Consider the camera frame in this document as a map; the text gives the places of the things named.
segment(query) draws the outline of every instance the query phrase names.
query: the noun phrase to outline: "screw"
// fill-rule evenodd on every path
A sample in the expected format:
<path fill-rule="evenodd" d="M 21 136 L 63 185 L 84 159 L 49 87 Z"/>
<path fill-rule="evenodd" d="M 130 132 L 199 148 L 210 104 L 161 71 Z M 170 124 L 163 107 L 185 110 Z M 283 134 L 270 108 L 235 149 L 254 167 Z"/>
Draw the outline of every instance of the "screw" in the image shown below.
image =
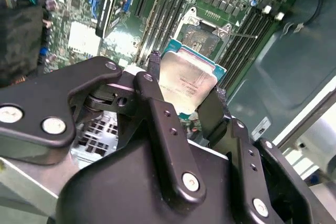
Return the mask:
<path fill-rule="evenodd" d="M 150 74 L 145 74 L 144 75 L 144 77 L 145 77 L 145 79 L 147 80 L 147 81 L 153 81 L 153 78 L 151 77 L 151 75 Z"/>
<path fill-rule="evenodd" d="M 42 129 L 52 135 L 61 134 L 65 131 L 65 122 L 59 118 L 47 118 L 42 123 Z"/>
<path fill-rule="evenodd" d="M 237 124 L 239 127 L 244 128 L 244 125 L 241 123 L 241 121 L 237 121 Z"/>
<path fill-rule="evenodd" d="M 267 145 L 268 148 L 270 148 L 270 149 L 273 148 L 272 144 L 269 141 L 266 141 L 265 143 L 266 143 L 266 145 Z"/>
<path fill-rule="evenodd" d="M 17 107 L 5 106 L 0 108 L 0 121 L 3 123 L 15 123 L 23 117 L 23 112 Z"/>
<path fill-rule="evenodd" d="M 107 68 L 111 69 L 111 70 L 116 70 L 116 69 L 117 69 L 116 64 L 114 64 L 113 62 L 107 62 L 107 63 L 105 64 L 105 66 L 106 66 Z"/>
<path fill-rule="evenodd" d="M 263 217 L 267 217 L 268 216 L 268 210 L 266 205 L 260 200 L 260 199 L 254 199 L 253 200 L 253 205 L 255 207 L 255 209 L 257 210 L 257 212 L 263 216 Z"/>
<path fill-rule="evenodd" d="M 189 190 L 189 191 L 197 191 L 199 189 L 199 182 L 197 180 L 197 178 L 192 175 L 191 173 L 185 173 L 182 176 L 182 181 L 185 185 L 185 187 Z"/>

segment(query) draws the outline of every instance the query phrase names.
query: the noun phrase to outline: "sticker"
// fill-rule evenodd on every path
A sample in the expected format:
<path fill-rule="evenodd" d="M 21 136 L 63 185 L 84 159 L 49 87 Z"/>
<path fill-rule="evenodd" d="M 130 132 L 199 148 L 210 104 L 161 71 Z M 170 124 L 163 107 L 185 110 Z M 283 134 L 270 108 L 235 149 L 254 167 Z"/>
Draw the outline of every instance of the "sticker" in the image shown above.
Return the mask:
<path fill-rule="evenodd" d="M 258 138 L 260 138 L 270 126 L 271 126 L 270 120 L 268 119 L 267 116 L 264 117 L 264 119 L 262 119 L 262 121 L 251 133 L 253 140 L 257 140 Z"/>

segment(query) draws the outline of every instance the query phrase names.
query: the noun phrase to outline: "metal bracket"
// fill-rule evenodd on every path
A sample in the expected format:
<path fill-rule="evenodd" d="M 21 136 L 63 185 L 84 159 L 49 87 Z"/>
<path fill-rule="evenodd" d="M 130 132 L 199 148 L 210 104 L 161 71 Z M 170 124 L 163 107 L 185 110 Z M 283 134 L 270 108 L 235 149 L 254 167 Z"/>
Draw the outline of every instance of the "metal bracket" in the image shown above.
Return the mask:
<path fill-rule="evenodd" d="M 37 164 L 61 161 L 88 94 L 121 74 L 108 58 L 94 57 L 1 89 L 0 156 Z"/>
<path fill-rule="evenodd" d="M 268 191 L 282 219 L 293 224 L 334 223 L 332 216 L 285 159 L 281 151 L 265 138 L 254 145 L 260 151 Z"/>

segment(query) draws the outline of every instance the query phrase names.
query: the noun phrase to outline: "hole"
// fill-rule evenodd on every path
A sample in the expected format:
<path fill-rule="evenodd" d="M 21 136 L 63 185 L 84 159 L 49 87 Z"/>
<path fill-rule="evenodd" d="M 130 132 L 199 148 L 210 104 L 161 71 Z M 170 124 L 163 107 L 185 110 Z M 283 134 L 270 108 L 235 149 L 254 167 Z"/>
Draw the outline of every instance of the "hole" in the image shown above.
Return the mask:
<path fill-rule="evenodd" d="M 98 149 L 98 148 L 96 148 L 94 152 L 97 153 L 97 154 L 99 154 L 99 155 L 102 156 L 102 157 L 104 157 L 104 155 L 105 155 L 105 153 L 106 153 L 105 150 Z"/>
<path fill-rule="evenodd" d="M 76 105 L 72 106 L 70 109 L 71 109 L 71 114 L 74 114 L 76 111 Z"/>
<path fill-rule="evenodd" d="M 170 134 L 172 134 L 172 135 L 174 135 L 174 136 L 177 135 L 177 130 L 174 129 L 174 128 L 170 128 L 170 129 L 169 129 L 169 132 L 170 132 Z"/>
<path fill-rule="evenodd" d="M 125 97 L 119 97 L 117 99 L 117 105 L 119 107 L 124 107 L 126 105 L 126 103 L 127 103 L 127 98 L 125 98 Z"/>
<path fill-rule="evenodd" d="M 258 170 L 257 167 L 254 164 L 250 164 L 250 167 L 252 168 L 252 170 L 254 170 L 255 172 Z"/>
<path fill-rule="evenodd" d="M 167 116 L 168 118 L 171 116 L 171 113 L 170 113 L 168 110 L 165 110 L 163 113 L 164 113 L 164 115 Z"/>

